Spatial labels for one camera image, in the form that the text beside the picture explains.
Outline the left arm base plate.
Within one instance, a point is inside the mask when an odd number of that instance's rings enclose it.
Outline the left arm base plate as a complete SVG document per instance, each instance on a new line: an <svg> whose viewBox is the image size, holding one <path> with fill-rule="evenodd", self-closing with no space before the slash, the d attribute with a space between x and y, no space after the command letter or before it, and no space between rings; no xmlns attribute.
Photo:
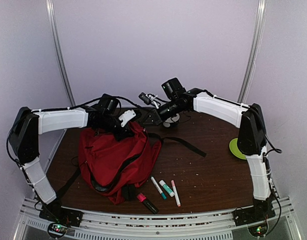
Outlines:
<svg viewBox="0 0 307 240"><path fill-rule="evenodd" d="M39 217L50 222L60 223L65 226L79 227L83 218L83 212L68 208L61 208L60 213L51 214L46 209L39 213Z"/></svg>

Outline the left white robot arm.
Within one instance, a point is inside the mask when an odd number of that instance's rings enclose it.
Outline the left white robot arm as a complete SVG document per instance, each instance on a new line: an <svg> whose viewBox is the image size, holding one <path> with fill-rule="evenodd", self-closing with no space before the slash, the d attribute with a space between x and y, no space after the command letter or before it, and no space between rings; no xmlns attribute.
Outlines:
<svg viewBox="0 0 307 240"><path fill-rule="evenodd" d="M103 94L85 103L60 108L19 109L6 137L6 152L28 179L28 185L40 201L47 205L45 212L54 222L61 222L65 210L54 203L59 196L51 186L40 163L39 136L67 129L92 128L112 133L117 141L132 136L129 122L139 116L134 109L114 114L123 97Z"/></svg>

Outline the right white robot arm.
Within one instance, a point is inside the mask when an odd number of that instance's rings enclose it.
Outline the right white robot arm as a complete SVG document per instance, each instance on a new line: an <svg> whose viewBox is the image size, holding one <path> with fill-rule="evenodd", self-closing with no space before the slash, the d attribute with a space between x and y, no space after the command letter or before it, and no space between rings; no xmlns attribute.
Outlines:
<svg viewBox="0 0 307 240"><path fill-rule="evenodd" d="M206 89L186 90L176 77L161 87L168 98L163 104L157 104L158 97L151 93L142 92L138 96L146 105L154 107L149 115L155 125L180 112L193 111L221 119L239 129L237 148L246 157L253 185L254 206L249 215L253 220L260 221L269 213L268 205L274 198L268 154L282 153L269 140L261 106L230 101Z"/></svg>

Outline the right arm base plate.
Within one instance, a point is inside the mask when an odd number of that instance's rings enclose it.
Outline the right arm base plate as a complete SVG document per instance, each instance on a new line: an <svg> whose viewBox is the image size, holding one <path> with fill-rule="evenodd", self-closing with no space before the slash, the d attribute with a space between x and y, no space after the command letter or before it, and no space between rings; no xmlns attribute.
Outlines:
<svg viewBox="0 0 307 240"><path fill-rule="evenodd" d="M254 206L247 208L237 207L232 212L233 220L236 226L249 225L257 222L264 222L268 218L276 216L274 210L263 210Z"/></svg>

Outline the pink white marker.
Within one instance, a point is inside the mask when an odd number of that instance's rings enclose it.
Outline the pink white marker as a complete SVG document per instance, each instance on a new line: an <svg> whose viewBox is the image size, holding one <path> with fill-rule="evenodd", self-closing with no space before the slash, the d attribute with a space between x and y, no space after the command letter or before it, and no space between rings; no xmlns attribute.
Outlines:
<svg viewBox="0 0 307 240"><path fill-rule="evenodd" d="M175 197L176 205L178 207L181 207L181 201L180 201L180 198L179 198L179 195L178 195L178 191L177 191L177 187L176 187L175 181L171 180L170 182L171 182L172 190L174 192L174 197Z"/></svg>

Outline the teal white marker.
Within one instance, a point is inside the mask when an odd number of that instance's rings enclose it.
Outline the teal white marker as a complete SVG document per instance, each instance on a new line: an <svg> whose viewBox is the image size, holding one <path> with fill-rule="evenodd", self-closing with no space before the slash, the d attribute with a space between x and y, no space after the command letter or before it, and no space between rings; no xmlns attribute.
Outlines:
<svg viewBox="0 0 307 240"><path fill-rule="evenodd" d="M151 177L150 177L150 180L151 180L151 182L153 183L154 187L155 187L155 188L157 189L157 191L159 192L159 194L161 195L161 197L162 197L164 200L166 200L167 197L166 197L166 195L164 194L164 192L163 192L163 190L161 189L161 187L159 186L159 184L157 183L156 179L155 179L153 176L151 176Z"/></svg>

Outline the white green glue stick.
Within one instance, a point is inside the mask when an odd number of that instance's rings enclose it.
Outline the white green glue stick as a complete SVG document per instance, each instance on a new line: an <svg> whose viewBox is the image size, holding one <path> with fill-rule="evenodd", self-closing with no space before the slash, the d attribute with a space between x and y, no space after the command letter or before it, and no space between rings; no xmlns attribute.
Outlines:
<svg viewBox="0 0 307 240"><path fill-rule="evenodd" d="M160 180L159 184L169 194L170 197L174 197L175 196L174 191L169 187L169 185L164 180Z"/></svg>

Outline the red backpack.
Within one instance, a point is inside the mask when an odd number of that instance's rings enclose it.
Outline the red backpack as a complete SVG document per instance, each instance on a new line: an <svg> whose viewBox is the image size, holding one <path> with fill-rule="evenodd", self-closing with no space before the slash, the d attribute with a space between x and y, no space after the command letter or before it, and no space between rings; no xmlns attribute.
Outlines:
<svg viewBox="0 0 307 240"><path fill-rule="evenodd" d="M151 176L165 138L149 133L137 122L128 125L132 135L116 140L103 129L81 131L78 168L58 190L61 199L78 176L100 195L118 205L136 198L136 191Z"/></svg>

